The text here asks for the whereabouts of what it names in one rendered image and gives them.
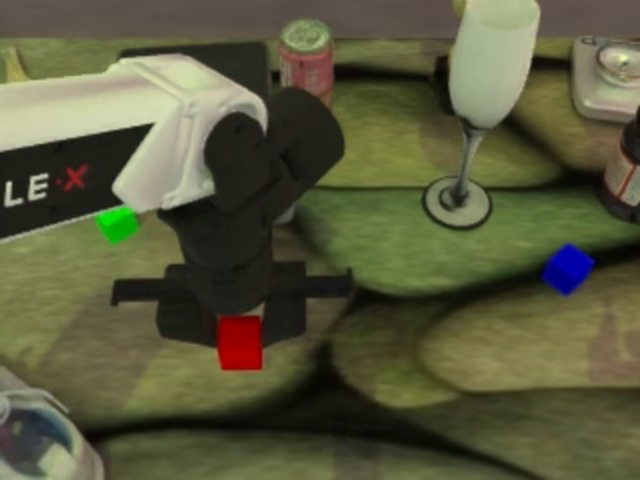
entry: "wine glass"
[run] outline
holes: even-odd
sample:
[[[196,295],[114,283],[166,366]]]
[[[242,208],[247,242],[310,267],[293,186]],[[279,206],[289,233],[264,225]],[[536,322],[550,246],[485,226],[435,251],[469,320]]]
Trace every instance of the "wine glass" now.
[[[451,104],[462,125],[462,166],[457,177],[436,180],[422,197],[425,212],[443,226],[475,228],[491,214],[489,194],[469,179],[471,163],[522,93],[539,22],[536,0],[467,1],[449,74]]]

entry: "glass base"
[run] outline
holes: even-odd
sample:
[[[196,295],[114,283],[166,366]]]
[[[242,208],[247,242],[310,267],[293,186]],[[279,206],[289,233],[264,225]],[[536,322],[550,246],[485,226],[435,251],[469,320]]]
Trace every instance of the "glass base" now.
[[[429,185],[422,195],[422,207],[440,225],[456,230],[477,228],[491,215],[491,197],[479,184],[467,183],[467,197],[458,206],[450,206],[449,189],[458,177],[445,177]]]

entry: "brown wall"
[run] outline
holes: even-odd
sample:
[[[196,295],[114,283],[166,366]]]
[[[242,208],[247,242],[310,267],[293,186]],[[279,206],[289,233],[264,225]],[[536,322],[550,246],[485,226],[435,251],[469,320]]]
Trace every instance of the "brown wall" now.
[[[640,36],[640,0],[539,0],[541,35]],[[0,35],[271,37],[295,17],[337,36],[453,37],[450,0],[0,0]]]

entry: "red x logo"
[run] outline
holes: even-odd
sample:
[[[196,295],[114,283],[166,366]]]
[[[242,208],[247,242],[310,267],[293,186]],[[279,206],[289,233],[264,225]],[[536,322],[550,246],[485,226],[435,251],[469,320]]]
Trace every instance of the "red x logo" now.
[[[62,188],[62,191],[68,192],[69,190],[72,190],[75,187],[84,188],[83,177],[86,175],[87,170],[89,170],[89,165],[86,163],[78,167],[77,170],[74,170],[71,167],[67,167],[65,171],[67,172],[67,176],[69,177],[69,180],[67,180],[67,183],[65,183],[64,187]]]

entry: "can top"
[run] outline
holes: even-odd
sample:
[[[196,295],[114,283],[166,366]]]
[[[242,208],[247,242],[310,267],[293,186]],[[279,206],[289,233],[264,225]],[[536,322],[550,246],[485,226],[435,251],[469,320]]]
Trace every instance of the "can top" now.
[[[300,18],[287,24],[280,40],[296,53],[317,53],[331,42],[331,29],[315,18]]]

